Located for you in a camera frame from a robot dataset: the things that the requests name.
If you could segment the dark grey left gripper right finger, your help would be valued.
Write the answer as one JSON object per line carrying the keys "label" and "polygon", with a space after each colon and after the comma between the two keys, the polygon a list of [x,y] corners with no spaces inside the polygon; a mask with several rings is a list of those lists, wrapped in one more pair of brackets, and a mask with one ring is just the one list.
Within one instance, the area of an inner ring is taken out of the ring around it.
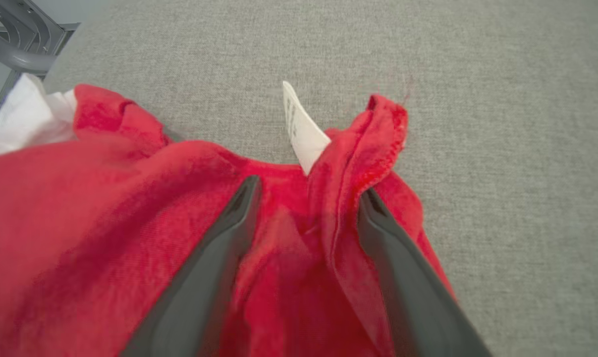
{"label": "dark grey left gripper right finger", "polygon": [[358,235],[380,276],[396,357],[492,357],[476,329],[374,189]]}

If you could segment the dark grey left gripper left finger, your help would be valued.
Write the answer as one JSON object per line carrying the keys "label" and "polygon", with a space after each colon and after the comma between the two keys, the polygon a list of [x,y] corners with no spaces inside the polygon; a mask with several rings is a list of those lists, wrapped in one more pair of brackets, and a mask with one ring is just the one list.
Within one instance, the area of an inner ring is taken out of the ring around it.
{"label": "dark grey left gripper left finger", "polygon": [[260,197],[260,177],[247,177],[120,357],[213,357],[239,262],[253,242]]}

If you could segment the red jersey with number 3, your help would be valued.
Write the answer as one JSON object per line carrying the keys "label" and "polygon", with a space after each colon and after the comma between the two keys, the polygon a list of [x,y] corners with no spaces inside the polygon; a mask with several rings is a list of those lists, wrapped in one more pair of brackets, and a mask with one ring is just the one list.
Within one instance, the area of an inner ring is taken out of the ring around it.
{"label": "red jersey with number 3", "polygon": [[117,356],[248,176],[261,179],[257,228],[217,357],[393,357],[356,230],[369,187],[451,292],[421,201],[394,171],[400,104],[373,94],[304,174],[174,142],[113,91],[74,93],[74,139],[0,155],[0,357]]}

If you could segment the grey metal frame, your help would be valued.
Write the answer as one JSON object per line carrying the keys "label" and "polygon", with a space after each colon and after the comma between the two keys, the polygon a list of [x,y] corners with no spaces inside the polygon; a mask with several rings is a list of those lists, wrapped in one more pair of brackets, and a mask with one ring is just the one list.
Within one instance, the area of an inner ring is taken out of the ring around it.
{"label": "grey metal frame", "polygon": [[45,78],[77,27],[55,22],[35,0],[0,0],[0,63],[10,69],[0,106],[21,74]]}

